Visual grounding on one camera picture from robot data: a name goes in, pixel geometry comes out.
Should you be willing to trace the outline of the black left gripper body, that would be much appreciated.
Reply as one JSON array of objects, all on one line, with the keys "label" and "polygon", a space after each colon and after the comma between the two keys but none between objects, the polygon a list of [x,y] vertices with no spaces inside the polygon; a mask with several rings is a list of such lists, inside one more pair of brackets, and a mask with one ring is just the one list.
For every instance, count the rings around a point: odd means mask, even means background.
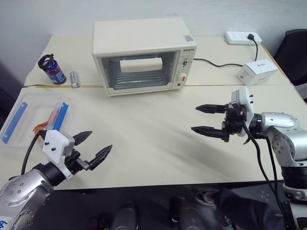
[{"label": "black left gripper body", "polygon": [[94,165],[89,161],[84,161],[80,158],[81,154],[73,149],[70,156],[65,157],[65,166],[70,171],[72,175],[82,171],[82,170],[94,170]]}]

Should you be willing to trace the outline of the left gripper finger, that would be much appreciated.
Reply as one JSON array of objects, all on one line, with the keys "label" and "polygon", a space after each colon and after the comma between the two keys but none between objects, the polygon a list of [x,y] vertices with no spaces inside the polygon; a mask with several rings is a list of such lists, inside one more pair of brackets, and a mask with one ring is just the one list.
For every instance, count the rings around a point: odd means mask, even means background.
[{"label": "left gripper finger", "polygon": [[99,164],[101,164],[108,156],[113,145],[109,145],[100,150],[95,157],[89,161],[89,170],[93,171]]},{"label": "left gripper finger", "polygon": [[92,131],[83,131],[79,134],[74,135],[73,136],[74,145],[78,146],[79,144],[84,142],[91,134],[92,134]]}]

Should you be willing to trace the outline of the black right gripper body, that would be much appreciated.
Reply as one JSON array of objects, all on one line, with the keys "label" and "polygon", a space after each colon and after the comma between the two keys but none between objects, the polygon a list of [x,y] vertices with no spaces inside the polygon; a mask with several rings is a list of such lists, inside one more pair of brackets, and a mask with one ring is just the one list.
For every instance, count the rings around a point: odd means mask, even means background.
[{"label": "black right gripper body", "polygon": [[244,105],[226,104],[225,105],[225,119],[222,122],[222,131],[225,132],[222,140],[229,141],[229,136],[238,134],[243,137],[246,133],[243,129],[243,124],[247,121],[247,109]]}]

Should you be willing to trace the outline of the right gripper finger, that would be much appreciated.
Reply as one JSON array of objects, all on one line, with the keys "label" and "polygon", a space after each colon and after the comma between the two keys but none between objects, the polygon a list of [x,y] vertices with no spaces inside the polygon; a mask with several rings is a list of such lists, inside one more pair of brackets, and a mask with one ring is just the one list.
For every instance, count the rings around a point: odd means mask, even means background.
[{"label": "right gripper finger", "polygon": [[204,104],[204,105],[197,106],[195,109],[200,112],[208,113],[208,114],[215,114],[215,113],[224,114],[226,111],[226,106],[216,105],[216,104]]},{"label": "right gripper finger", "polygon": [[203,136],[219,138],[224,142],[227,142],[227,132],[224,130],[215,129],[214,127],[209,126],[195,126],[191,127],[191,130]]}]

